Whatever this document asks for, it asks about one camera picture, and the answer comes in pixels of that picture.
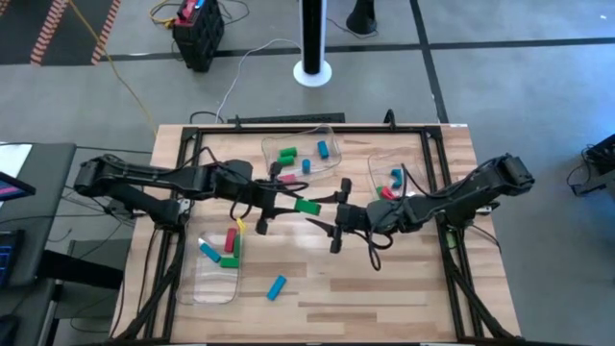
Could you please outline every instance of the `black floor line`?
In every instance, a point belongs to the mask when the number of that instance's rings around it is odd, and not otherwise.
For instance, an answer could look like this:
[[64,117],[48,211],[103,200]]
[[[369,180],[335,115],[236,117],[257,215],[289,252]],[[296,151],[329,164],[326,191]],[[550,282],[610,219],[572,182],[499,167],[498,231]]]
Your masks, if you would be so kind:
[[448,123],[449,115],[446,113],[446,107],[444,106],[444,97],[442,96],[442,89],[440,89],[438,75],[435,72],[435,64],[433,64],[433,57],[431,56],[430,42],[427,39],[427,30],[425,29],[425,22],[423,21],[423,15],[421,15],[418,0],[410,0],[410,6],[412,7],[414,24],[416,25],[416,32],[419,37],[419,43],[421,44],[421,53],[423,54],[423,62],[425,63],[425,69],[427,70],[427,77],[430,80],[431,95],[433,95],[436,115],[438,116],[438,119],[440,119],[441,123]]
[[[421,45],[417,43],[410,44],[369,44],[369,45],[341,45],[325,47],[326,53],[360,53],[360,52],[401,52],[410,50],[419,50]],[[250,49],[231,49],[220,50],[215,52],[216,58],[232,58],[243,57]],[[299,48],[270,48],[263,49],[251,54],[251,56],[278,56],[278,55],[294,55],[300,54]],[[151,54],[111,54],[113,61],[132,62],[132,61],[149,61],[149,60],[167,60],[177,59],[181,56],[179,53],[151,53]],[[101,57],[100,61],[105,62],[106,57]]]
[[[615,37],[593,38],[555,38],[555,39],[528,39],[510,41],[484,41],[484,42],[443,42],[429,43],[431,51],[455,49],[489,49],[489,48],[531,48],[531,47],[565,47],[583,45],[615,44]],[[407,44],[366,44],[341,45],[325,48],[327,53],[356,53],[356,52],[402,52],[421,50],[420,43]],[[231,49],[217,51],[217,58],[243,57],[250,49]],[[277,56],[299,54],[298,48],[270,48],[253,53],[254,56]],[[179,57],[179,53],[144,53],[144,54],[111,54],[114,61],[137,62],[149,60],[169,60]],[[54,63],[58,65],[71,65],[71,63]]]
[[576,45],[615,44],[615,37],[527,39],[510,41],[431,43],[431,50],[562,47]]

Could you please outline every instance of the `computer screen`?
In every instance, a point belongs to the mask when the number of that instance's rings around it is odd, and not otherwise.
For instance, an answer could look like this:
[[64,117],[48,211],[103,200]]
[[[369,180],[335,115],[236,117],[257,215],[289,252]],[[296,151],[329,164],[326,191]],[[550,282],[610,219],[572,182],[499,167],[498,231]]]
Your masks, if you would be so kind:
[[0,172],[0,202],[31,196],[36,192],[33,186]]

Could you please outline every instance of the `blue block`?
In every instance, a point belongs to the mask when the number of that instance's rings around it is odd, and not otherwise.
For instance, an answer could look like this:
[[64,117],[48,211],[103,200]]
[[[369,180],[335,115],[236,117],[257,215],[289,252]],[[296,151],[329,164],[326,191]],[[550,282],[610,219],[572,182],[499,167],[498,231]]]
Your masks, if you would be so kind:
[[318,142],[318,153],[321,159],[327,159],[329,157],[329,149],[327,148],[327,142],[321,140]]
[[199,246],[199,249],[201,249],[201,251],[214,262],[217,263],[220,261],[221,259],[220,254],[218,254],[215,250],[211,249],[206,242],[202,243]]
[[402,174],[401,169],[393,169],[391,171],[391,175],[395,178],[395,183],[393,183],[393,188],[400,188],[404,183],[404,175]]
[[304,172],[304,174],[309,173],[310,165],[311,165],[311,162],[308,159],[304,159],[303,161],[301,161],[301,170]]
[[278,279],[273,283],[271,289],[269,289],[269,293],[267,293],[267,299],[270,301],[275,301],[282,290],[282,287],[286,284],[286,278],[280,275]]

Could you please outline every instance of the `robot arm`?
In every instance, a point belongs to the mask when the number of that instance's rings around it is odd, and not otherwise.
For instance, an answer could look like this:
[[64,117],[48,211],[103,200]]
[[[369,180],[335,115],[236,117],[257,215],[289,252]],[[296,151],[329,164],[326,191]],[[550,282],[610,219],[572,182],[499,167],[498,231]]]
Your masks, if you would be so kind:
[[262,209],[258,232],[266,233],[267,218],[295,210],[275,208],[277,193],[292,194],[291,184],[277,182],[280,173],[272,166],[271,180],[252,180],[252,165],[247,161],[215,161],[200,166],[175,169],[126,163],[113,155],[104,155],[82,163],[75,190],[87,197],[109,196],[122,202],[127,210],[147,212],[158,227],[177,229],[187,215],[176,199],[159,200],[133,185],[160,187],[175,191],[185,199],[204,201],[222,198]]
[[[412,180],[409,172],[404,171]],[[346,203],[352,184],[344,179],[341,191],[314,200],[338,203],[335,226],[314,219],[308,221],[323,228],[333,238],[331,252],[338,253],[344,233],[360,231],[365,232],[365,237],[369,234],[386,235],[392,241],[391,235],[418,231],[437,213],[443,213],[453,227],[466,227],[474,219],[477,209],[502,194],[516,196],[528,192],[533,183],[534,179],[521,160],[506,154],[481,164],[463,180],[432,194],[378,200],[362,208]]]

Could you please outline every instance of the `wooden table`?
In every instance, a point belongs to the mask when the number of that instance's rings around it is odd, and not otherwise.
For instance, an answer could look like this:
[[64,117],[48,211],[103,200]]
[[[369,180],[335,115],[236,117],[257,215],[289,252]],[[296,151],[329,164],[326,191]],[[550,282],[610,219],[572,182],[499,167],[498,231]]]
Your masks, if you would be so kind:
[[[225,127],[230,125],[210,125]],[[183,126],[164,125],[156,140],[152,164],[174,167]],[[477,165],[470,132],[465,126],[442,125],[442,133],[453,181],[468,174]],[[206,135],[204,145],[221,160],[241,159],[254,166],[255,177],[265,177],[260,142],[266,135]],[[321,197],[339,189],[340,179],[351,178],[353,192],[349,203],[366,206],[374,200],[367,159],[382,149],[409,147],[417,159],[413,169],[425,165],[418,135],[337,135],[343,161],[334,175],[310,185],[306,197]],[[437,154],[431,146],[436,172]],[[201,163],[209,162],[207,156]],[[168,191],[146,188],[159,198]],[[285,207],[292,200],[279,198]],[[199,202],[192,211],[187,231],[187,251],[196,247],[199,233],[225,233],[233,225],[229,218],[231,202]],[[348,341],[453,341],[455,330],[451,316],[443,265],[433,221],[410,235],[395,235],[393,247],[381,251],[382,270],[375,271],[367,248],[357,236],[345,235],[340,254],[329,253],[330,238],[305,221],[305,214],[281,215],[269,222],[268,235],[253,229],[259,210],[245,220],[245,237],[240,286],[234,300],[225,305],[186,305],[176,307],[172,342],[348,342]],[[323,206],[320,219],[332,223],[333,205]],[[494,234],[490,217],[477,217],[477,225]],[[145,254],[153,223],[139,219],[126,265],[126,297],[117,334],[135,317],[141,290]],[[149,296],[160,247],[155,237],[149,258],[143,302]],[[519,333],[504,267],[497,247],[483,237],[466,233],[466,246],[476,292],[514,334]],[[288,281],[275,302],[265,295],[278,275]],[[465,298],[459,291],[464,325],[471,334]],[[154,335],[160,335],[166,308],[163,297]]]

